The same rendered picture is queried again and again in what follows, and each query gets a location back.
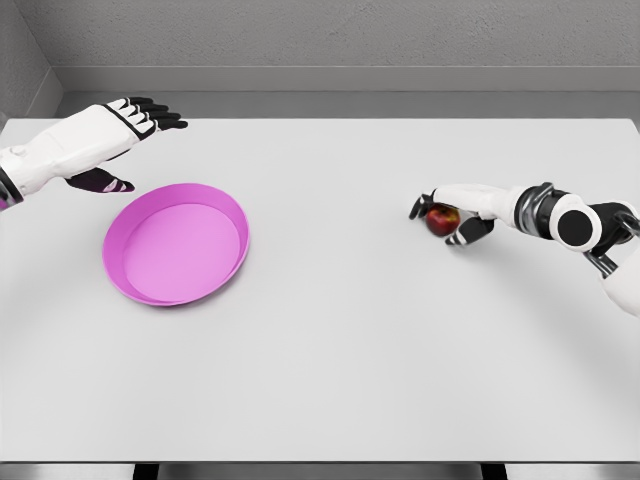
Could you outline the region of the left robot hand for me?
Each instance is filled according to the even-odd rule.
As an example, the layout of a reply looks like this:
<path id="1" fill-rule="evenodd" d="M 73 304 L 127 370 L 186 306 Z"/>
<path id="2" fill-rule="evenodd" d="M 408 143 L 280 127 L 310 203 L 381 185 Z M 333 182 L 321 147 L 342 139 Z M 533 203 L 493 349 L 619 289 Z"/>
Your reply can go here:
<path id="1" fill-rule="evenodd" d="M 125 97 L 95 104 L 43 132 L 60 150 L 53 155 L 55 177 L 92 193 L 128 193 L 134 185 L 100 167 L 152 135 L 180 130 L 188 122 L 168 106 L 147 97 Z"/>

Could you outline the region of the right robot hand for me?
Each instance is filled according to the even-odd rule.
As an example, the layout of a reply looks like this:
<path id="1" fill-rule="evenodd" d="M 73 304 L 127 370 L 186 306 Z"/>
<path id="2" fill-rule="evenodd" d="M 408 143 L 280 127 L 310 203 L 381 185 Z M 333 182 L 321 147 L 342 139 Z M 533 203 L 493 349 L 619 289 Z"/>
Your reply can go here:
<path id="1" fill-rule="evenodd" d="M 491 233 L 497 220 L 515 227 L 514 209 L 518 191 L 479 184 L 453 184 L 423 193 L 412 206 L 409 219 L 425 218 L 436 204 L 467 211 L 471 217 L 445 236 L 445 244 L 462 247 Z"/>

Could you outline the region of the red apple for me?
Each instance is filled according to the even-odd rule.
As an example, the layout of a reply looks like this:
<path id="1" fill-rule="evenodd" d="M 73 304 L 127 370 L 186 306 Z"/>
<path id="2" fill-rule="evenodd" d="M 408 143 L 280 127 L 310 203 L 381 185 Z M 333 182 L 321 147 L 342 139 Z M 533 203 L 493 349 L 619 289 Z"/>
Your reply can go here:
<path id="1" fill-rule="evenodd" d="M 440 203 L 434 203 L 425 216 L 428 230 L 435 236 L 446 237 L 452 234 L 460 225 L 459 210 Z"/>

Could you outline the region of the pink plate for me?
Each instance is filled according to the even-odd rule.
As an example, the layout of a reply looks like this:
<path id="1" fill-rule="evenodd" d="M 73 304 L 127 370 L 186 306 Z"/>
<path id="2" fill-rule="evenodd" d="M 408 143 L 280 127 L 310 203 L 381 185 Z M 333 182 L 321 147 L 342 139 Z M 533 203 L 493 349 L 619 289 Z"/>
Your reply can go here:
<path id="1" fill-rule="evenodd" d="M 127 205 L 103 241 L 107 277 L 124 296 L 153 306 L 200 300 L 243 264 L 247 215 L 226 192 L 182 183 L 152 190 Z"/>

